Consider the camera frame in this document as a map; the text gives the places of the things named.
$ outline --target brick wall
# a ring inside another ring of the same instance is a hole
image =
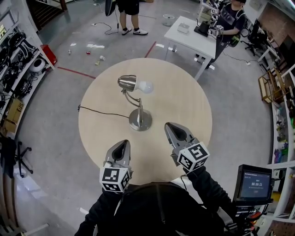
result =
[[[272,4],[266,5],[259,21],[265,30],[273,34],[273,38],[279,46],[287,35],[295,41],[295,21]]]

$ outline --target office chair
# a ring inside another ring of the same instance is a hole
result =
[[[3,173],[6,173],[10,178],[13,178],[13,167],[18,162],[19,174],[21,178],[24,178],[21,165],[23,165],[31,174],[33,174],[33,171],[30,170],[23,161],[23,157],[26,152],[32,151],[32,148],[27,147],[24,151],[21,152],[22,142],[18,142],[17,145],[13,139],[5,137],[1,133],[0,143],[2,144],[2,148],[0,150],[0,164],[2,166]]]
[[[245,47],[245,49],[250,49],[250,51],[253,53],[253,56],[256,56],[257,49],[264,50],[263,47],[264,44],[267,44],[267,32],[265,30],[264,34],[259,33],[260,22],[258,20],[255,21],[255,24],[253,25],[253,30],[251,34],[248,35],[248,40],[250,43],[247,43],[245,41],[241,41],[248,45],[248,47]]]

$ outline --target table lamp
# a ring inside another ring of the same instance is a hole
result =
[[[118,85],[123,89],[122,93],[125,95],[127,101],[137,107],[137,109],[129,115],[129,124],[131,127],[137,131],[145,131],[149,129],[152,125],[152,116],[150,112],[142,108],[141,98],[133,98],[129,92],[139,89],[145,94],[149,94],[153,91],[153,84],[147,81],[138,81],[136,76],[128,75],[121,76],[118,79]]]

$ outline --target black jacket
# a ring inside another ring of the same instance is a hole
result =
[[[221,207],[234,218],[236,208],[205,167],[187,176],[206,209],[172,183],[141,185],[123,196],[103,191],[75,236],[92,236],[95,225],[99,235],[222,235],[216,211]]]

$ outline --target red box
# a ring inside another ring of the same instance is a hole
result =
[[[55,65],[55,63],[57,63],[57,58],[53,54],[53,52],[50,50],[49,46],[47,44],[45,44],[45,45],[41,45],[41,48],[42,48],[43,52],[46,54],[46,56],[48,57],[48,59],[50,60],[50,62],[53,65]]]

